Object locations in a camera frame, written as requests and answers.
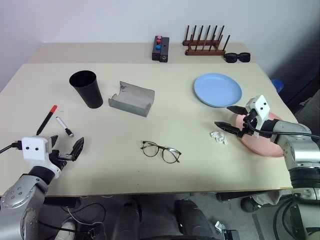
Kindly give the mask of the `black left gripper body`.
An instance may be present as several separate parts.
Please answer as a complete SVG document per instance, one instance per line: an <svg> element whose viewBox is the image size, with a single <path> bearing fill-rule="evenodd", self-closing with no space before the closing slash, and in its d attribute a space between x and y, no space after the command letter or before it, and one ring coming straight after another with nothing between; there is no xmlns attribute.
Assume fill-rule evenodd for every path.
<svg viewBox="0 0 320 240"><path fill-rule="evenodd" d="M59 150L54 149L49 154L49 160L62 171L67 165L67 161L74 162L76 159L70 153L60 153Z"/></svg>

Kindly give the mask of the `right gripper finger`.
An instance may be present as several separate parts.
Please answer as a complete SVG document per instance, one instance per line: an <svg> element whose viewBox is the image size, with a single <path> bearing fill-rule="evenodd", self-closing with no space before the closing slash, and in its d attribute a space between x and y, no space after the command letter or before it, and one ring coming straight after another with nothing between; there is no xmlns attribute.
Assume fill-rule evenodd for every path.
<svg viewBox="0 0 320 240"><path fill-rule="evenodd" d="M228 106L227 109L234 114L247 114L247 109L242 106L233 105L233 106Z"/></svg>
<svg viewBox="0 0 320 240"><path fill-rule="evenodd" d="M215 121L214 124L219 127L221 130L230 133L232 135L235 135L238 138L242 138L243 135L245 134L242 130L239 128L232 126L229 123L226 122L221 122L221 121Z"/></svg>

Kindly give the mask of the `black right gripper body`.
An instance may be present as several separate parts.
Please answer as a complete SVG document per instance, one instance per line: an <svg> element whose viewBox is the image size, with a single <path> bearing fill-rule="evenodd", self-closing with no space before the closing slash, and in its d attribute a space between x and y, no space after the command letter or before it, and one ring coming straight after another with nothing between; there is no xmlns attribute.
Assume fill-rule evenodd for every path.
<svg viewBox="0 0 320 240"><path fill-rule="evenodd" d="M255 131L258 122L257 116L258 113L255 109L250 110L250 112L245 115L243 118L243 128L240 135L241 138L244 135L254 136L256 138L259 137L259 133Z"/></svg>

